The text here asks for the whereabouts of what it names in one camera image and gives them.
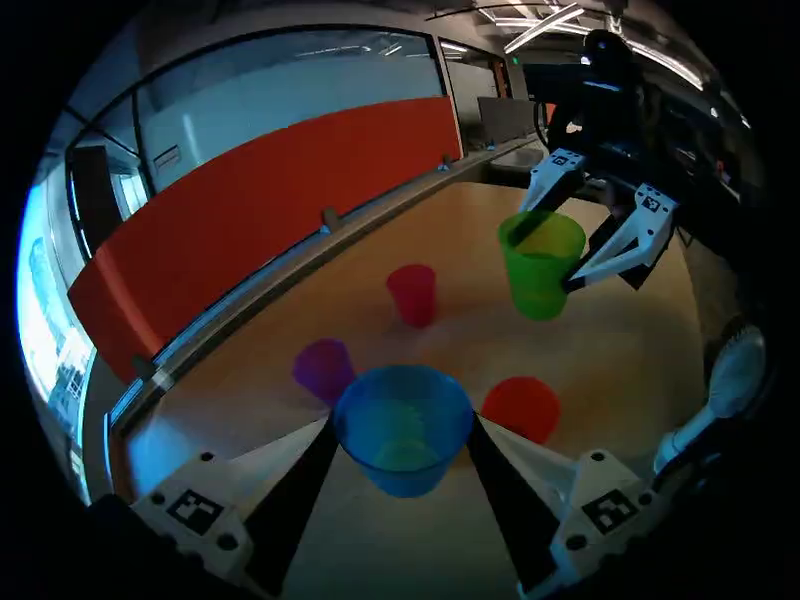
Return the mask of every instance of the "red cup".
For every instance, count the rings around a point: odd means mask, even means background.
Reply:
[[[436,271],[425,265],[406,265],[386,280],[397,311],[407,325],[423,328],[436,314]]]
[[[498,383],[483,402],[481,415],[537,444],[544,444],[561,417],[558,396],[535,377]]]
[[[347,346],[321,339],[306,346],[294,359],[295,381],[333,408],[356,378]]]

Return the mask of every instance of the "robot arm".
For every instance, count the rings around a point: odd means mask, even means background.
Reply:
[[[588,158],[577,152],[564,148],[554,151],[531,170],[531,183],[520,212],[558,208],[583,185],[588,163]],[[568,292],[640,266],[647,267],[649,273],[655,265],[669,243],[678,204],[647,183],[636,190],[635,202],[635,210],[615,231],[612,232],[615,223],[610,218],[591,236],[589,252],[563,281]],[[522,241],[537,223],[534,219],[523,220],[512,235]]]

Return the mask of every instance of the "red wall panel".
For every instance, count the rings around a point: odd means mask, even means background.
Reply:
[[[179,179],[122,224],[69,290],[125,381],[225,292],[349,212],[461,156],[448,97],[331,113],[251,140]]]

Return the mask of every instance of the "plastic cup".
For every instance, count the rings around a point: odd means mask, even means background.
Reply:
[[[347,346],[334,339],[321,339],[306,346],[294,359],[295,381],[330,407],[356,378]]]
[[[511,377],[498,383],[483,402],[481,415],[537,444],[558,425],[558,396],[535,377]]]
[[[386,287],[407,325],[423,328],[436,314],[436,271],[425,265],[406,265],[389,275]]]
[[[516,247],[509,243],[509,234],[528,213],[503,221],[497,237],[503,248],[514,306],[528,318],[546,320],[561,314],[567,303],[561,280],[580,259],[586,234],[569,217],[533,212],[542,221]]]
[[[387,494],[431,491],[467,441],[472,404],[458,382],[425,366],[368,371],[334,410],[342,448]]]

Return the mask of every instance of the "wooden table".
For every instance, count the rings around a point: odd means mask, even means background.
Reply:
[[[459,183],[368,235],[270,304],[170,390],[125,440],[133,487],[147,493],[198,451],[233,458],[326,413],[294,382],[296,354],[343,340],[356,369],[424,363],[454,376],[479,409],[515,375],[562,404],[547,446],[567,456],[604,447],[649,455],[702,405],[702,349],[683,254],[670,244],[639,291],[615,277],[572,293],[564,312],[531,321],[513,307],[496,229],[523,190]],[[591,233],[606,209],[571,199],[560,212]],[[387,275],[437,272],[439,316],[424,331],[395,314]]]

